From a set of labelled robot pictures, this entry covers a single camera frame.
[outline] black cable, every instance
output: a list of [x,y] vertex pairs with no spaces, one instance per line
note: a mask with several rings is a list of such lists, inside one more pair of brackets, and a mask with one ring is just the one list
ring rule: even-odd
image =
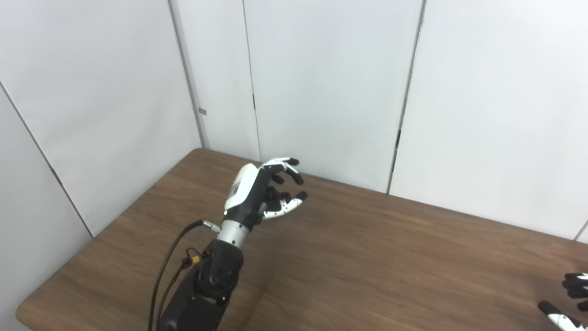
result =
[[200,253],[200,252],[199,252],[197,249],[195,249],[194,247],[188,247],[188,248],[186,249],[186,255],[187,255],[188,257],[192,257],[192,256],[190,255],[190,251],[193,251],[193,252],[196,254],[196,256],[198,256],[198,257],[202,257],[202,254],[201,254],[201,253]]
[[171,247],[169,248],[168,254],[163,259],[163,263],[161,265],[161,268],[159,269],[159,274],[157,275],[157,278],[155,279],[155,284],[153,286],[153,293],[151,294],[151,306],[149,307],[149,326],[147,327],[147,329],[149,331],[151,331],[153,329],[153,313],[155,311],[155,299],[157,298],[157,289],[159,288],[159,282],[161,281],[161,277],[163,276],[163,272],[165,271],[165,267],[168,265],[169,258],[171,257],[173,250],[176,248],[176,246],[178,245],[180,239],[184,236],[184,234],[186,234],[188,231],[194,229],[197,226],[201,226],[203,223],[204,223],[203,220],[198,220],[198,221],[186,226],[182,230],[182,232],[180,232],[180,234],[178,235],[176,240],[172,243]]

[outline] brown tabletop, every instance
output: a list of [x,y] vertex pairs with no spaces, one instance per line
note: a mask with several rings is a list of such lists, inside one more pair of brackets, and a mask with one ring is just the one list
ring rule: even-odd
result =
[[[220,224],[245,163],[191,152],[29,296],[17,318],[34,331],[146,330],[169,245],[192,221]],[[560,282],[566,272],[588,270],[587,245],[305,180],[302,206],[249,235],[220,331],[556,330],[536,307],[543,299],[582,319]],[[204,228],[188,234],[162,284],[184,249],[201,250],[212,238]]]

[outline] white wall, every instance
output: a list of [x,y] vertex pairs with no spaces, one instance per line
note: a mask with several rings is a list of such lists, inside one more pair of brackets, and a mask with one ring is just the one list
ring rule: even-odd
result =
[[588,3],[429,1],[391,194],[573,238],[588,219]]
[[16,307],[90,240],[0,88],[0,330],[25,331]]
[[199,147],[168,4],[0,2],[0,79],[93,234]]
[[263,160],[384,192],[420,0],[246,0]]
[[205,146],[259,161],[243,4],[172,0]]

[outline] robotic arm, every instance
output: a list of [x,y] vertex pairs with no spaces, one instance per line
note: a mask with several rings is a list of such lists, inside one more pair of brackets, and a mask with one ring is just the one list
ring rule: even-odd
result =
[[270,186],[271,181],[284,182],[280,172],[302,185],[293,167],[298,163],[294,158],[274,158],[259,168],[251,163],[241,168],[225,202],[222,227],[203,224],[217,233],[216,239],[181,281],[161,316],[159,331],[216,330],[237,286],[243,266],[241,247],[248,234],[262,220],[285,215],[308,197],[304,191],[292,197]]

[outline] black fingertip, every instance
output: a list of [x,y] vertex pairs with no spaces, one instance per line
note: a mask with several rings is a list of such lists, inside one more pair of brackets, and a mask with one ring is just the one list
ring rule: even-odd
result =
[[278,184],[284,183],[284,178],[280,177],[280,175],[272,175],[272,180]]
[[572,299],[582,299],[584,297],[588,297],[588,290],[581,288],[573,288],[567,290],[567,296],[571,297]]
[[549,315],[549,314],[561,314],[562,311],[559,310],[556,306],[552,305],[550,302],[548,301],[541,301],[537,307],[539,307],[539,309],[545,314],[545,315]]
[[581,312],[588,312],[588,301],[578,303],[577,307]]
[[304,201],[306,200],[306,198],[308,198],[308,193],[306,191],[302,191],[298,193],[294,198]]
[[294,183],[298,185],[304,184],[304,179],[302,179],[302,176],[300,176],[300,174],[294,174],[292,175],[292,178],[294,178]]
[[568,290],[571,289],[572,287],[588,286],[588,280],[579,279],[579,278],[570,278],[570,279],[564,280],[562,282],[562,286]]
[[291,157],[290,160],[286,161],[286,163],[288,163],[291,166],[297,166],[298,164],[300,164],[300,161],[298,161],[298,159]]

